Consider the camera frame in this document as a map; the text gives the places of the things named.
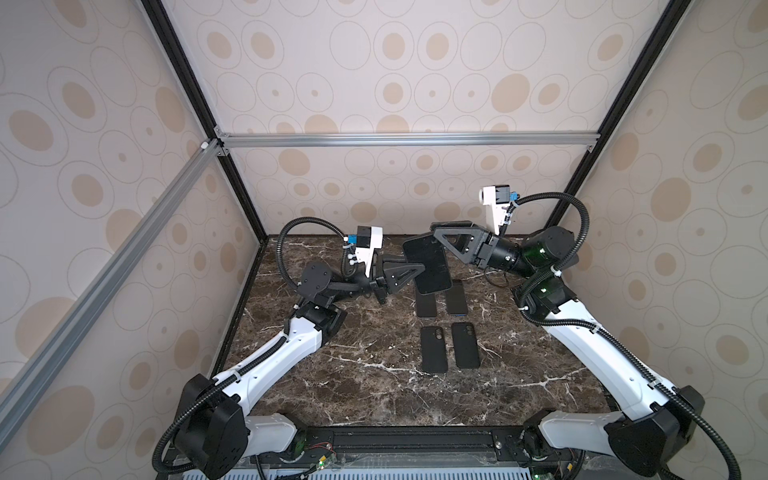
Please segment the black phone case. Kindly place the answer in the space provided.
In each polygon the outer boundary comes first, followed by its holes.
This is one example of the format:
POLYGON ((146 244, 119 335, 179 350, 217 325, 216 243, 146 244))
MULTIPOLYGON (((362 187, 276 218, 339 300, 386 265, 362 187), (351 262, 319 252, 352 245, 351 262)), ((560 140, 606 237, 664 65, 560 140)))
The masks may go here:
POLYGON ((451 325, 456 366, 459 369, 479 369, 481 365, 477 337, 471 322, 451 325))
POLYGON ((420 330, 422 370, 430 374, 448 371, 445 334, 439 326, 425 326, 420 330))

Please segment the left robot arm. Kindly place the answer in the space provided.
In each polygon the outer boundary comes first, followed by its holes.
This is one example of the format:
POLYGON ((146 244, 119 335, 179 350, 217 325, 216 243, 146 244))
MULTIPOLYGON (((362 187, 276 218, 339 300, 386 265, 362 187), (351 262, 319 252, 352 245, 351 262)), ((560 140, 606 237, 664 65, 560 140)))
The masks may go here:
POLYGON ((295 424, 281 415, 254 417, 253 407, 294 366, 338 334, 348 315, 341 302, 373 295, 384 303, 410 282, 441 270, 445 261, 432 234, 404 242, 400 256, 381 253, 381 241, 378 227, 345 234, 316 217, 299 217, 283 227, 275 245, 277 266, 297 303, 282 329, 245 360, 211 378, 198 374, 187 382, 175 418, 153 452, 157 473, 198 470, 208 479, 220 479, 244 457, 288 449, 298 432, 295 424), (316 260, 299 279, 290 276, 284 243, 303 224, 324 227, 342 239, 340 270, 316 260))

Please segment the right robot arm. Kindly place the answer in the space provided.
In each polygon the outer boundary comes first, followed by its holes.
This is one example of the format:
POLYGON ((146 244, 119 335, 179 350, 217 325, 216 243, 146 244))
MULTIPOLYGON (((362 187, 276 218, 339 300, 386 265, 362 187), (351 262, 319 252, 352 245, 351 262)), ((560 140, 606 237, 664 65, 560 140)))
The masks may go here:
POLYGON ((524 282, 514 291, 522 317, 554 336, 599 380, 615 401, 609 414, 546 411, 533 428, 551 449, 577 449, 612 456, 637 475, 674 478, 667 463, 697 430, 722 455, 730 479, 738 461, 722 436, 702 416, 705 401, 693 387, 677 387, 657 374, 612 335, 566 285, 562 274, 577 261, 589 233, 587 207, 564 192, 510 197, 492 230, 471 222, 437 222, 432 236, 467 265, 513 273, 524 282), (579 214, 577 233, 549 227, 522 243, 505 239, 514 212, 541 200, 570 204, 579 214))

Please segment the blue phone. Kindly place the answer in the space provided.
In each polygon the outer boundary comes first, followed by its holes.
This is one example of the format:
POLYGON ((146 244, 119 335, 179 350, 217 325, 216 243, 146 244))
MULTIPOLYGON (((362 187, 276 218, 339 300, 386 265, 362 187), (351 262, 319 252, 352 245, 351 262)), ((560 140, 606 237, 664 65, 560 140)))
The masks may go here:
POLYGON ((469 314, 464 282, 462 280, 454 280, 452 286, 444 292, 444 298, 447 314, 459 317, 469 314))

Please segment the black phone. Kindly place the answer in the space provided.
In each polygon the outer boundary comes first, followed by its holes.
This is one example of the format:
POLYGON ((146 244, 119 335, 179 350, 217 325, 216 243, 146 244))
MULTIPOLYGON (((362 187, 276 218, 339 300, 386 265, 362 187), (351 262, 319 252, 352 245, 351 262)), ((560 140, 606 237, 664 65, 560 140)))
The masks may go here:
POLYGON ((422 264, 424 267, 424 271, 415 278, 420 294, 439 293, 452 287, 444 246, 432 234, 410 238, 403 243, 402 248, 409 263, 422 264))
POLYGON ((433 293, 415 293, 415 313, 418 318, 436 318, 437 303, 433 293))

